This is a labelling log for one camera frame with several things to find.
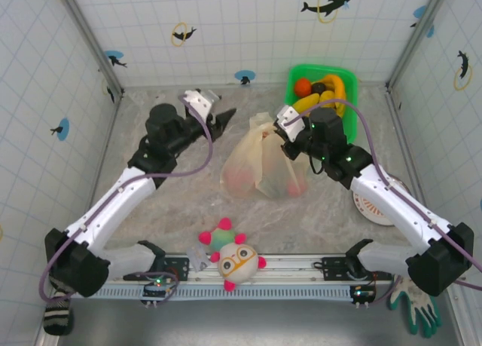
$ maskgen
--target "stuffed toy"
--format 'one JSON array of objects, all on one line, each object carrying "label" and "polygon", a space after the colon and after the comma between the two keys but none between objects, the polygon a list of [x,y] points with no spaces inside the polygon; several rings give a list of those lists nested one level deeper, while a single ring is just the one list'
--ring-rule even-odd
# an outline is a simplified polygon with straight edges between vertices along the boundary
[{"label": "stuffed toy", "polygon": [[199,242],[214,250],[210,260],[218,262],[219,274],[228,292],[254,276],[258,268],[266,267],[266,259],[244,244],[246,234],[236,234],[231,228],[231,220],[223,218],[214,231],[204,231],[199,236]]}]

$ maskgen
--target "green plastic basket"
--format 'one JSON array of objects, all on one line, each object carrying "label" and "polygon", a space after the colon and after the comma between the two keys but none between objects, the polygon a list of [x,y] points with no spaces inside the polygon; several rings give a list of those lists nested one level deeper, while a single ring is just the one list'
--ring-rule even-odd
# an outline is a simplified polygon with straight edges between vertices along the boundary
[{"label": "green plastic basket", "polygon": [[[293,105],[300,98],[294,94],[294,83],[302,77],[308,78],[311,82],[321,80],[328,74],[337,75],[345,84],[346,99],[354,106],[358,106],[358,81],[353,73],[347,69],[322,65],[297,65],[288,74],[288,84],[286,86],[285,103]],[[348,106],[343,116],[343,130],[348,143],[352,143],[356,138],[356,113]]]}]

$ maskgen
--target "glove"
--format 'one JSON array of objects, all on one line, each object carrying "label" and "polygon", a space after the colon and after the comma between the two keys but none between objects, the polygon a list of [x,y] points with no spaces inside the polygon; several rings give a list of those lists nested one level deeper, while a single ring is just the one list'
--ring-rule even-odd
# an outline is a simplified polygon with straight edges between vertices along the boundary
[{"label": "glove", "polygon": [[418,333],[419,327],[416,324],[416,316],[419,315],[422,319],[425,337],[431,338],[437,332],[437,328],[442,326],[435,299],[417,287],[410,278],[402,277],[390,296],[389,308],[391,310],[398,307],[403,295],[407,296],[410,333],[412,335]]}]

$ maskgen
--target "yellow ring sticker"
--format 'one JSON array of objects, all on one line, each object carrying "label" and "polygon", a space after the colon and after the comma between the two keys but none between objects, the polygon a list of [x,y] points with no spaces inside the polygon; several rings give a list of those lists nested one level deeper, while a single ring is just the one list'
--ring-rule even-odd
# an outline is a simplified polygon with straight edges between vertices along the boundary
[{"label": "yellow ring sticker", "polygon": [[459,78],[459,74],[462,71],[462,69],[459,68],[457,70],[457,72],[455,72],[455,77],[453,78],[453,88],[455,88],[457,91],[464,90],[470,84],[470,82],[472,81],[472,75],[474,74],[474,71],[472,71],[472,66],[470,66],[470,65],[468,65],[468,69],[470,70],[470,75],[468,76],[467,83],[464,84],[461,87],[458,87],[458,84],[457,84],[458,81],[457,80]]},{"label": "yellow ring sticker", "polygon": [[102,93],[104,94],[104,96],[107,96],[107,81],[105,80],[105,78],[102,79],[100,86],[102,87]]},{"label": "yellow ring sticker", "polygon": [[[179,44],[176,44],[174,43],[174,33],[175,31],[177,30],[177,28],[179,28],[180,26],[183,26],[184,27],[184,36],[183,36],[183,39],[182,39],[182,42],[179,43]],[[186,42],[186,36],[188,35],[188,25],[184,22],[180,22],[178,24],[175,25],[174,29],[172,30],[172,34],[171,34],[171,43],[173,46],[176,46],[176,47],[181,47],[184,42]]]},{"label": "yellow ring sticker", "polygon": [[336,19],[337,19],[337,15],[338,15],[338,9],[334,12],[334,16],[333,16],[333,18],[331,18],[330,20],[323,20],[323,19],[319,16],[319,13],[320,13],[320,12],[319,12],[319,5],[320,5],[319,1],[320,1],[320,0],[318,0],[318,2],[316,3],[316,13],[318,14],[318,21],[319,21],[320,23],[323,23],[323,24],[328,24],[328,23],[331,23],[331,22],[333,22],[334,20],[336,20]]}]

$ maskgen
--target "orange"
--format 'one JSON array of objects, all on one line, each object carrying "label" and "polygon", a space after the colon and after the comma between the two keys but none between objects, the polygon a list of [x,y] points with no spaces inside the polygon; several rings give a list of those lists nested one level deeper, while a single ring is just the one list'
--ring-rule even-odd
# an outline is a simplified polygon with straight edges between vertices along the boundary
[{"label": "orange", "polygon": [[294,93],[298,97],[305,97],[311,94],[311,83],[308,78],[302,77],[294,84]]}]

